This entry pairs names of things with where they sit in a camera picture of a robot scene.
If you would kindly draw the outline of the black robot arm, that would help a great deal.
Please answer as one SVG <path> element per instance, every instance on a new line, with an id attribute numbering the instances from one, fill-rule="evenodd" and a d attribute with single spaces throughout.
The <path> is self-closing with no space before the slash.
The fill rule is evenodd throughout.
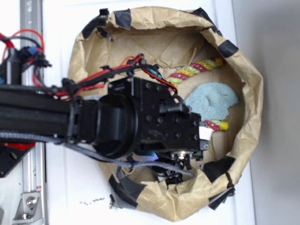
<path id="1" fill-rule="evenodd" d="M 137 77 L 109 83 L 98 100 L 61 101 L 31 88 L 1 88 L 0 128 L 88 143 L 111 159 L 153 151 L 173 160 L 202 160 L 211 138 L 201 116 L 166 86 Z"/>

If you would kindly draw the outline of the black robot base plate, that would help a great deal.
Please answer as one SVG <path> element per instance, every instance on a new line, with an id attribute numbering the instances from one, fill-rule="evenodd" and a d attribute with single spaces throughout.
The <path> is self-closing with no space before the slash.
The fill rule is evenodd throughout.
<path id="1" fill-rule="evenodd" d="M 0 143 L 0 177 L 5 178 L 35 146 L 30 143 Z"/>

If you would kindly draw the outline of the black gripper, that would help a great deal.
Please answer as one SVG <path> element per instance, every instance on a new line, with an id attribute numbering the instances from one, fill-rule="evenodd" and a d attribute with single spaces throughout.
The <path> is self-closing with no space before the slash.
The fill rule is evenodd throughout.
<path id="1" fill-rule="evenodd" d="M 172 96 L 166 85 L 137 77 L 123 78 L 108 85 L 114 102 L 125 97 L 137 112 L 140 139 L 134 152 L 171 160 L 203 160 L 210 147 L 213 129 L 201 121 L 179 96 Z"/>

